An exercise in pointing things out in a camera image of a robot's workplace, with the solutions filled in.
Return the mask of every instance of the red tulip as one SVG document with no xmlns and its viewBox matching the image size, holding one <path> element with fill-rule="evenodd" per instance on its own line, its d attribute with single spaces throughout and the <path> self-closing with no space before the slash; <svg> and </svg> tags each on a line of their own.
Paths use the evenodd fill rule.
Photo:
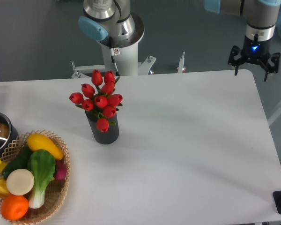
<svg viewBox="0 0 281 225">
<path fill-rule="evenodd" d="M 85 109 L 86 111 L 90 111 L 94 108 L 94 103 L 90 99 L 85 99 L 82 103 L 82 108 Z"/>
<path fill-rule="evenodd" d="M 83 84 L 81 90 L 87 98 L 91 98 L 95 94 L 95 89 L 88 83 Z"/>
<path fill-rule="evenodd" d="M 117 109 L 115 107 L 112 106 L 107 106 L 103 109 L 103 115 L 106 118 L 111 118 L 113 117 L 115 114 L 117 113 Z"/>
<path fill-rule="evenodd" d="M 115 86 L 114 82 L 106 83 L 105 85 L 103 85 L 101 92 L 104 94 L 106 93 L 107 95 L 111 95 L 113 92 L 114 86 Z"/>
<path fill-rule="evenodd" d="M 111 95 L 108 98 L 108 104 L 110 106 L 118 106 L 120 104 L 120 102 L 123 100 L 123 97 L 120 94 L 115 94 L 115 95 Z"/>
<path fill-rule="evenodd" d="M 95 104 L 99 108 L 104 108 L 105 106 L 107 106 L 108 100 L 105 96 L 100 95 L 100 96 L 95 97 Z"/>
<path fill-rule="evenodd" d="M 103 78 L 99 70 L 94 69 L 92 74 L 92 83 L 95 86 L 99 86 L 103 83 Z"/>
<path fill-rule="evenodd" d="M 83 102 L 83 95 L 79 92 L 73 93 L 69 99 L 75 104 L 81 104 Z"/>
<path fill-rule="evenodd" d="M 108 123 L 107 119 L 101 118 L 101 119 L 98 119 L 96 126 L 97 126 L 98 130 L 100 130 L 102 132 L 106 132 L 106 131 L 108 131 L 109 123 Z"/>
<path fill-rule="evenodd" d="M 109 82 L 114 82 L 115 83 L 116 79 L 114 78 L 114 73 L 113 71 L 107 71 L 105 72 L 104 75 L 104 82 L 109 83 Z"/>
</svg>

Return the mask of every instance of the orange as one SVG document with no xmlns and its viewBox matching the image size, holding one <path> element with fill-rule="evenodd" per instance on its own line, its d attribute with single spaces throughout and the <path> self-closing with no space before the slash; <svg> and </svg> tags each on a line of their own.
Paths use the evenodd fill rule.
<svg viewBox="0 0 281 225">
<path fill-rule="evenodd" d="M 28 210 L 28 200 L 23 195 L 11 195 L 1 205 L 1 214 L 5 219 L 17 220 Z"/>
</svg>

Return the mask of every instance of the woven basket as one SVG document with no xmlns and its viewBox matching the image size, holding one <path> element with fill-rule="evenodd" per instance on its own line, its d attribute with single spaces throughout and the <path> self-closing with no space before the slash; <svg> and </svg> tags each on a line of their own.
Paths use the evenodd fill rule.
<svg viewBox="0 0 281 225">
<path fill-rule="evenodd" d="M 29 208 L 25 216 L 21 219 L 13 221 L 8 220 L 14 225 L 33 225 L 44 221 L 45 219 L 51 217 L 60 208 L 67 195 L 70 177 L 70 157 L 66 144 L 56 134 L 45 130 L 38 130 L 21 135 L 20 137 L 17 137 L 16 140 L 13 140 L 7 148 L 5 148 L 2 153 L 1 160 L 9 163 L 18 154 L 20 149 L 26 145 L 28 136 L 33 133 L 46 135 L 63 151 L 64 157 L 62 161 L 67 165 L 67 176 L 64 180 L 53 180 L 49 183 L 45 192 L 45 203 L 41 208 Z"/>
</svg>

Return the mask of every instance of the green leaf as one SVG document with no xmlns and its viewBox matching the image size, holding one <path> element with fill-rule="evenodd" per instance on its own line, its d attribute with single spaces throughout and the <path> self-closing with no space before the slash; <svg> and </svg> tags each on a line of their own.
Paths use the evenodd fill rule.
<svg viewBox="0 0 281 225">
<path fill-rule="evenodd" d="M 82 109 L 82 105 L 75 104 L 75 106 L 77 106 L 78 108 L 81 108 L 81 109 Z"/>
<path fill-rule="evenodd" d="M 118 76 L 117 79 L 116 79 L 116 81 L 114 82 L 114 84 L 116 84 L 119 79 L 120 79 L 120 77 Z"/>
<path fill-rule="evenodd" d="M 114 88 L 113 91 L 112 91 L 112 93 L 111 93 L 111 95 L 112 95 L 115 91 L 116 91 L 116 89 Z"/>
<path fill-rule="evenodd" d="M 98 113 L 98 118 L 103 118 L 103 117 L 104 117 L 103 113 L 99 112 Z"/>
<path fill-rule="evenodd" d="M 99 117 L 97 111 L 91 110 L 91 111 L 89 111 L 89 112 L 90 112 L 91 114 L 93 114 L 94 116 L 96 116 L 97 118 Z"/>
</svg>

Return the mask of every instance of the white table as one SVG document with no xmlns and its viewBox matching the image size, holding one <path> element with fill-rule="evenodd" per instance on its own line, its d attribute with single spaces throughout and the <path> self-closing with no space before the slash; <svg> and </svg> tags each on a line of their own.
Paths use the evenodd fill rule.
<svg viewBox="0 0 281 225">
<path fill-rule="evenodd" d="M 90 79 L 0 83 L 20 134 L 49 130 L 71 157 L 70 187 L 42 225 L 228 225 L 281 220 L 281 166 L 252 74 L 121 77 L 120 136 L 95 142 L 68 97 Z M 8 224 L 0 216 L 0 225 Z"/>
</svg>

